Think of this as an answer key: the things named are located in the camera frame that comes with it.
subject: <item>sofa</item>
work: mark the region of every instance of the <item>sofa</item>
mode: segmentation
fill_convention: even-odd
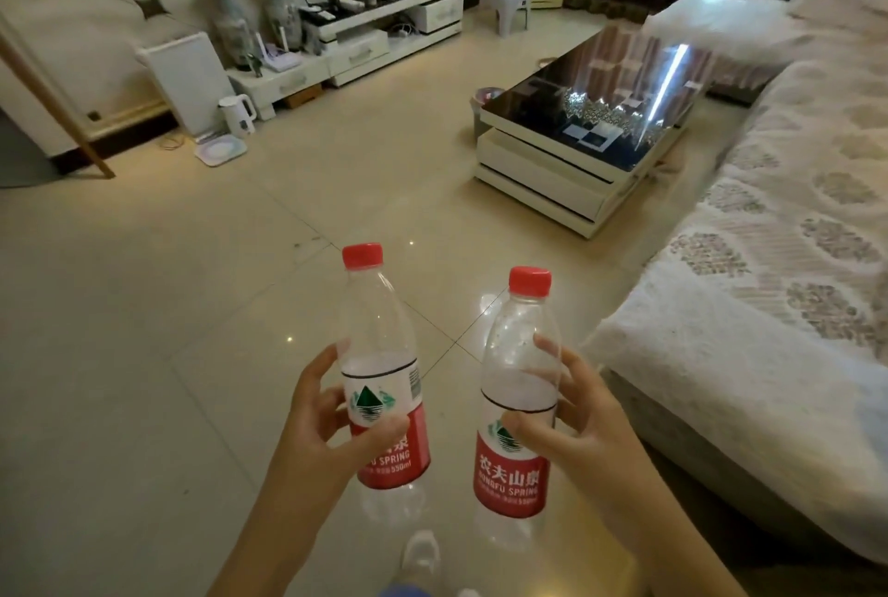
[[[703,198],[583,345],[642,438],[723,500],[809,554],[878,563],[886,50],[784,63]]]

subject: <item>plastic water bottle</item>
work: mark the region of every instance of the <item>plastic water bottle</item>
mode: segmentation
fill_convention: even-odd
[[[421,477],[431,463],[426,435],[416,337],[404,306],[382,273],[380,244],[342,250],[348,284],[337,343],[351,435],[359,435],[386,412],[410,417],[401,441],[358,473],[361,503],[372,520],[390,526],[423,513]]]
[[[484,349],[473,479],[475,524],[482,535],[509,550],[533,545],[546,505],[549,460],[521,445],[500,418],[505,411],[519,410],[554,425],[561,334],[546,305],[550,287],[549,270],[513,267],[509,299],[494,319]],[[548,338],[555,356],[539,348],[534,335]]]

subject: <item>tiled floor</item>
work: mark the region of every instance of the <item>tiled floor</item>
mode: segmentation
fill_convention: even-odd
[[[333,338],[339,248],[384,245],[425,368],[429,517],[453,582],[487,595],[626,592],[634,567],[555,477],[543,548],[472,531],[474,403],[509,267],[548,266],[577,344],[701,192],[740,109],[702,100],[674,151],[592,241],[472,179],[468,98],[598,29],[539,12],[460,37],[262,125],[217,169],[152,143],[0,191],[0,585],[6,595],[199,594],[261,481],[296,374]],[[350,487],[293,594],[371,594],[406,532],[355,534]]]

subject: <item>black glass tabletop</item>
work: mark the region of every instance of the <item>black glass tabletop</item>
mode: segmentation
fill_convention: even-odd
[[[484,110],[631,172],[680,123],[712,64],[708,51],[608,23]]]

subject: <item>baseboard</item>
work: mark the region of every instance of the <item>baseboard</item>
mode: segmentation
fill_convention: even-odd
[[[172,112],[167,111],[166,113],[161,113],[160,116],[151,117],[148,120],[130,125],[121,131],[116,131],[101,139],[96,139],[92,142],[92,147],[99,154],[99,157],[108,158],[112,155],[123,153],[130,148],[140,146],[151,139],[156,139],[161,134],[172,131],[178,126],[179,123],[176,122]],[[50,162],[55,165],[55,168],[63,176],[92,164],[80,148],[72,148],[64,153],[53,155],[50,158]]]
[[[469,10],[476,7],[480,2],[481,0],[462,0],[462,9]]]

